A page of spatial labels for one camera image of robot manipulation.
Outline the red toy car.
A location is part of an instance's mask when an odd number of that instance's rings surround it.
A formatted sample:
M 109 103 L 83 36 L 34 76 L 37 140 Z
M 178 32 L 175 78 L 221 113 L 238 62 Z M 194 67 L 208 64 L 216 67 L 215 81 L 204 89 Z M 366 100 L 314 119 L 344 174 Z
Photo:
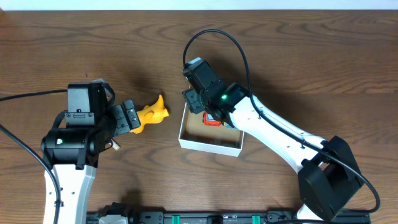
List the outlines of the red toy car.
M 211 114 L 204 112 L 203 114 L 203 124 L 205 126 L 221 126 L 222 122 L 215 120 Z

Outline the orange toy rhino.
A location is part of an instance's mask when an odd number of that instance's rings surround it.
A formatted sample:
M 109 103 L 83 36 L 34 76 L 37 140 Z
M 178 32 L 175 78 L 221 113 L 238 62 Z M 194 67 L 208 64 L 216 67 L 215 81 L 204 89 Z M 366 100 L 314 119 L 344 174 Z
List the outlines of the orange toy rhino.
M 141 125 L 131 130 L 131 133 L 139 134 L 143 132 L 146 124 L 161 123 L 164 118 L 169 116 L 169 112 L 164 105 L 163 96 L 159 95 L 158 100 L 153 105 L 146 105 L 142 110 L 137 112 L 137 115 Z

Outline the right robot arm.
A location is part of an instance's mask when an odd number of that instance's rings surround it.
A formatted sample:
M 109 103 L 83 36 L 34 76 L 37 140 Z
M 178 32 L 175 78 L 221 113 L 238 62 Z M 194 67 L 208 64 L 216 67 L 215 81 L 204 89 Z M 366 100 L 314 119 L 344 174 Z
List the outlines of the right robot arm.
M 348 143 L 329 141 L 289 123 L 237 83 L 227 85 L 208 62 L 196 58 L 182 71 L 190 83 L 183 92 L 189 110 L 206 111 L 216 121 L 250 134 L 277 153 L 298 175 L 303 207 L 299 220 L 331 221 L 363 186 Z

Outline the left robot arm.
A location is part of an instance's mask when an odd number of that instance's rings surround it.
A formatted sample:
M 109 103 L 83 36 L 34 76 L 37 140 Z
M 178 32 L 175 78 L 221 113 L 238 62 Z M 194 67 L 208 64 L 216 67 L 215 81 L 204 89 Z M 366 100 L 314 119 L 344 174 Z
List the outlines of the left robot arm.
M 50 171 L 45 174 L 44 223 L 85 223 L 99 155 L 116 136 L 141 125 L 132 100 L 115 104 L 103 80 L 71 83 L 68 108 L 59 112 L 41 148 Z

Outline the yellow grey toy truck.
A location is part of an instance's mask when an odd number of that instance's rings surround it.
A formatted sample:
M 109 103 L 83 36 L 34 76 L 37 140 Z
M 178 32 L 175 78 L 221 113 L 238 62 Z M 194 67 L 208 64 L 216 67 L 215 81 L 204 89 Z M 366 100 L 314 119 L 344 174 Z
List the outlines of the yellow grey toy truck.
M 223 126 L 227 129 L 235 129 L 235 127 L 230 126 L 227 122 L 223 122 Z

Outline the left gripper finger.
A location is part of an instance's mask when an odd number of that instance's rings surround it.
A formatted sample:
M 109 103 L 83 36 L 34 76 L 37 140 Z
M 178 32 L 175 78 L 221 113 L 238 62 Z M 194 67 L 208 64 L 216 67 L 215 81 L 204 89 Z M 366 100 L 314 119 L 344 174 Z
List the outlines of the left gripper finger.
M 114 131 L 114 136 L 119 136 L 128 133 L 131 129 L 129 122 L 126 118 L 126 114 L 121 105 L 115 105 L 111 108 L 111 114 L 116 120 L 116 129 Z
M 141 126 L 141 122 L 137 115 L 136 107 L 132 100 L 123 101 L 124 110 L 126 112 L 126 119 L 131 129 L 136 129 Z

